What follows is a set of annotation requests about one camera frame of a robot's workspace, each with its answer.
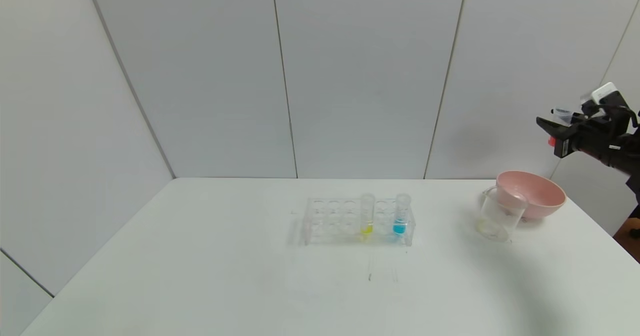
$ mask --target wall seam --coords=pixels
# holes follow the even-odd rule
[[[276,16],[276,29],[278,31],[278,46],[280,50],[280,62],[282,64],[282,80],[284,81],[284,96],[286,100],[286,114],[288,114],[288,131],[291,135],[291,151],[293,151],[293,167],[295,169],[295,178],[298,178],[298,163],[296,161],[296,145],[293,142],[293,124],[291,123],[291,108],[289,106],[289,91],[287,89],[287,76],[284,71],[284,55],[282,55],[282,40],[280,34],[280,22],[278,20],[278,6],[276,0],[273,0],[273,11]]]
[[[442,85],[442,94],[440,95],[440,102],[438,105],[438,113],[436,114],[436,122],[433,126],[433,134],[431,135],[431,144],[429,146],[429,154],[427,155],[427,164],[424,167],[424,175],[422,179],[427,178],[427,170],[429,169],[429,160],[432,157],[432,151],[434,149],[434,141],[436,138],[436,130],[438,129],[438,120],[442,110],[442,103],[444,102],[444,93],[447,90],[447,83],[449,80],[449,73],[451,71],[451,63],[453,62],[453,52],[456,49],[456,41],[458,40],[458,31],[460,30],[460,21],[462,19],[462,10],[465,6],[465,0],[460,1],[460,11],[457,14],[457,23],[455,24],[455,32],[453,34],[453,43],[451,44],[451,52],[448,56],[448,65],[446,66],[446,74],[444,77],[444,83]]]
[[[20,265],[20,263],[18,263],[18,261],[16,261],[16,259],[14,259],[13,257],[9,256],[9,254],[7,253],[7,251],[5,251],[4,249],[0,248],[0,252],[2,254],[4,254],[4,256],[6,256],[9,261],[13,262],[13,264],[20,268],[20,270],[27,276],[29,277],[29,279],[31,281],[33,281],[36,285],[39,286],[39,288],[42,288],[42,290],[44,292],[46,292],[47,295],[49,295],[51,298],[55,297],[55,295],[53,293],[51,293],[44,285],[42,285],[40,282],[38,282],[37,279],[35,279],[32,274],[30,274],[22,265]]]
[[[107,27],[107,23],[105,21],[105,17],[103,16],[103,12],[100,10],[100,6],[98,5],[98,0],[91,0],[91,1],[93,2],[93,6],[95,7],[96,12],[98,12],[98,18],[100,19],[100,23],[102,23],[102,28],[104,29],[104,32],[107,35],[107,39],[109,40],[109,44],[111,45],[111,50],[113,51],[113,54],[116,56],[116,60],[118,62],[120,70],[122,71],[122,74],[124,75],[124,78],[126,80],[126,85],[128,85],[128,89],[131,91],[131,95],[135,100],[135,104],[137,105],[138,110],[140,110],[140,114],[144,119],[144,123],[146,123],[146,127],[151,133],[151,137],[153,138],[153,141],[155,142],[155,146],[158,148],[158,151],[162,156],[162,160],[164,161],[164,164],[166,165],[167,170],[169,170],[169,174],[171,174],[171,178],[176,179],[176,174],[174,174],[174,170],[171,168],[171,165],[169,164],[169,159],[167,159],[165,151],[162,149],[162,146],[160,146],[160,141],[158,140],[158,137],[156,136],[154,129],[151,127],[151,122],[149,122],[149,118],[147,117],[147,114],[145,113],[144,108],[142,108],[142,103],[140,103],[140,99],[138,99],[138,94],[136,93],[136,90],[133,87],[133,83],[131,83],[131,78],[129,77],[129,74],[127,73],[127,70],[124,67],[124,63],[122,63],[122,59],[114,43],[114,38],[109,32],[109,28]]]
[[[609,73],[609,69],[611,68],[611,65],[613,64],[613,60],[615,59],[616,55],[618,54],[618,50],[620,50],[620,45],[622,44],[622,41],[625,39],[625,35],[627,34],[627,30],[629,30],[629,26],[631,25],[631,21],[634,19],[634,15],[636,14],[636,11],[638,10],[638,3],[640,3],[640,0],[637,0],[635,2],[635,7],[633,8],[633,11],[631,12],[631,17],[629,17],[629,21],[626,23],[626,27],[624,27],[624,32],[622,32],[622,37],[620,37],[620,41],[617,43],[617,46],[615,47],[615,51],[613,53],[613,56],[611,56],[611,60],[608,62],[608,65],[606,66],[606,70],[604,71],[604,74],[602,75],[602,79],[599,83],[599,86],[602,85],[602,82],[604,82],[605,78],[607,77],[607,73]]]

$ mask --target pink bowl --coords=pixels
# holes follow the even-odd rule
[[[522,215],[526,219],[541,219],[551,215],[567,201],[565,191],[553,181],[521,170],[499,174],[495,184],[507,192],[517,192],[526,197],[528,207]]]

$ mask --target white table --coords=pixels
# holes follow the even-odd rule
[[[24,336],[637,335],[640,266],[573,202],[499,244],[486,180],[177,179]],[[412,247],[300,245],[307,197],[413,197]]]

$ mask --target test tube with yellow liquid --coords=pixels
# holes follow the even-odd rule
[[[373,232],[373,209],[376,197],[364,194],[360,197],[360,231],[363,235]]]

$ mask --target wall panel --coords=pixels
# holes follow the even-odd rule
[[[302,178],[422,178],[462,0],[276,0]]]
[[[178,177],[295,177],[274,0],[97,0]]]
[[[598,87],[636,0],[465,0],[426,178],[550,176],[537,125]]]
[[[1,246],[57,293],[171,175],[92,0],[2,0]]]

